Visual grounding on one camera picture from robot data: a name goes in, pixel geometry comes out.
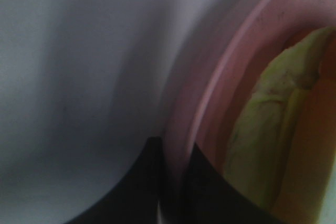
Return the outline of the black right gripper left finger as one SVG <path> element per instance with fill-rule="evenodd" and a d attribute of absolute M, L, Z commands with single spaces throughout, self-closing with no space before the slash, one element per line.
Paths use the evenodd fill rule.
<path fill-rule="evenodd" d="M 157 223 L 162 168 L 162 139 L 150 137 L 113 189 L 69 223 Z"/>

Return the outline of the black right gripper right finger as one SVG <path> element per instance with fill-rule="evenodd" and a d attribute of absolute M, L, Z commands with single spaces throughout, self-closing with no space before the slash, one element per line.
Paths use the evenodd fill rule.
<path fill-rule="evenodd" d="M 278 223 L 213 168 L 197 145 L 180 187 L 164 170 L 162 175 L 163 223 Z"/>

